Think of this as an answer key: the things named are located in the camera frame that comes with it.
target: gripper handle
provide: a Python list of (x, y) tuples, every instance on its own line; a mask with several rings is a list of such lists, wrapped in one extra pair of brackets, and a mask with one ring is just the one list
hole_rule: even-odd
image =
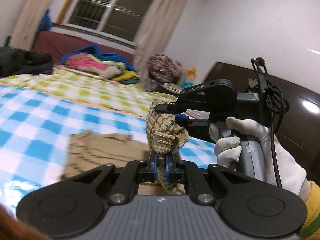
[(265, 182), (265, 159), (260, 141), (250, 135), (241, 135), (240, 139), (242, 150), (239, 162), (236, 164), (237, 171)]

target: blue checkered bedsheet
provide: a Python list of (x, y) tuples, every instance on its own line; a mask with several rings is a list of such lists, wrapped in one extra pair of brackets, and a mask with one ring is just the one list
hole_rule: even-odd
[[(59, 180), (68, 137), (93, 132), (131, 133), (147, 143), (145, 120), (35, 92), (0, 86), (0, 202), (13, 212), (27, 193)], [(201, 168), (217, 163), (214, 144), (190, 138), (180, 150)]]

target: blue blanket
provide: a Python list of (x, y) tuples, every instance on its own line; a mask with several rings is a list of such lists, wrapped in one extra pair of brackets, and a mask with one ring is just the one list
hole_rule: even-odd
[(100, 48), (98, 45), (90, 45), (88, 47), (85, 47), (83, 49), (80, 49), (76, 52), (72, 52), (69, 54), (66, 54), (65, 56), (62, 57), (61, 59), (61, 64), (65, 64), (67, 59), (75, 54), (79, 54), (79, 53), (85, 53), (85, 54), (92, 54), (94, 55), (96, 58), (98, 58), (101, 61), (114, 61), (114, 62), (123, 62), (126, 64), (127, 69), (137, 72), (135, 70), (135, 68), (125, 59), (123, 59), (122, 57), (120, 57), (118, 54), (115, 53), (102, 53), (100, 52)]

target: pink pillow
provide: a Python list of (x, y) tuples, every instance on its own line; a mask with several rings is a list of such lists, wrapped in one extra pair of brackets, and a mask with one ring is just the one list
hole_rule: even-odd
[(83, 68), (94, 68), (97, 70), (107, 70), (108, 66), (94, 61), (88, 55), (79, 53), (72, 55), (67, 59), (66, 65), (68, 68), (81, 70)]

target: round black pad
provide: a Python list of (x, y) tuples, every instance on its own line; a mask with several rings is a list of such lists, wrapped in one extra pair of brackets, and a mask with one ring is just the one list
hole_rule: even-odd
[(249, 199), (248, 208), (259, 216), (273, 217), (284, 210), (284, 203), (276, 197), (262, 195)]
[(301, 229), (307, 208), (294, 193), (261, 182), (232, 187), (221, 202), (220, 214), (235, 230), (254, 237), (277, 238)]
[(205, 92), (206, 103), (217, 112), (230, 111), (237, 103), (237, 91), (227, 79), (219, 79)]
[(98, 222), (103, 203), (90, 184), (57, 183), (26, 195), (17, 217), (52, 238), (78, 235)]

